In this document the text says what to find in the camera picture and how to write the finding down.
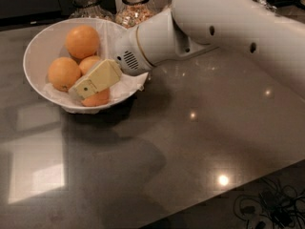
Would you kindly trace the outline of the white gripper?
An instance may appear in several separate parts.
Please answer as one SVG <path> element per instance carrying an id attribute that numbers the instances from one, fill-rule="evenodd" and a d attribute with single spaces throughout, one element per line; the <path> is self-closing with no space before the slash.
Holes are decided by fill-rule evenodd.
<path id="1" fill-rule="evenodd" d="M 69 89 L 73 99 L 83 100 L 98 94 L 120 81 L 122 72 L 137 76 L 153 69 L 138 40 L 138 27 L 127 29 L 114 42 L 114 58 L 98 61 Z"/>

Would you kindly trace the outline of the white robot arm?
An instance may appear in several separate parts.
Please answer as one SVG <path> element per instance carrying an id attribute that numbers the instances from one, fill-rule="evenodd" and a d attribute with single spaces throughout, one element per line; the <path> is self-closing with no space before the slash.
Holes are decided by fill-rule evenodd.
<path id="1" fill-rule="evenodd" d="M 84 99 L 114 84 L 102 73 L 140 75 L 168 60 L 184 60 L 211 46 L 239 52 L 305 97 L 305 24 L 280 16 L 261 0 L 173 0 L 153 18 L 123 31 L 113 56 L 69 89 Z"/>

